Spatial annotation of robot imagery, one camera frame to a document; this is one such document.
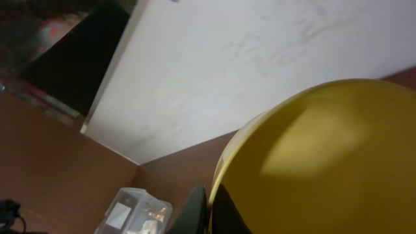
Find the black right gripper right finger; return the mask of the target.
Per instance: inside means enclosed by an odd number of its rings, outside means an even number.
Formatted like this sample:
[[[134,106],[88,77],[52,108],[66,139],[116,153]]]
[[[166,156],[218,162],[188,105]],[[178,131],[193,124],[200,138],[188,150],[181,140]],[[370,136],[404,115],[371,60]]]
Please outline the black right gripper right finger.
[[[218,187],[211,211],[212,234],[252,234],[225,186]]]

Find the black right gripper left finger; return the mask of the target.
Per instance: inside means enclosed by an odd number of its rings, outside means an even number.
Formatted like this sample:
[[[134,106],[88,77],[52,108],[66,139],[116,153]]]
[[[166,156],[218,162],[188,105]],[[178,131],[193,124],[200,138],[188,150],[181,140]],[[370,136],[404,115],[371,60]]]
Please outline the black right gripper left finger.
[[[205,186],[197,184],[167,234],[204,234],[207,196]]]

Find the yellow bowl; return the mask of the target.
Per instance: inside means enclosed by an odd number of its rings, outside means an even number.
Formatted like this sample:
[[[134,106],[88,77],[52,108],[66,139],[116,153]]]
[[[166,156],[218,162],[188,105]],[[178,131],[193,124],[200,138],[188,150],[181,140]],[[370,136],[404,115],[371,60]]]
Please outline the yellow bowl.
[[[252,233],[414,233],[415,92],[373,79],[314,86],[229,141],[225,189]]]

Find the gold snack wrapper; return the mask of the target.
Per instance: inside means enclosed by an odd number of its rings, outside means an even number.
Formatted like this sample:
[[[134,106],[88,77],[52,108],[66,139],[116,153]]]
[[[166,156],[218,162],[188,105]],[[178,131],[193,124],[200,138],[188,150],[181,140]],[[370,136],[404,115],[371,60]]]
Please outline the gold snack wrapper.
[[[164,223],[166,221],[166,215],[168,214],[168,209],[163,207],[161,209],[150,209],[148,214],[156,219],[159,222]]]

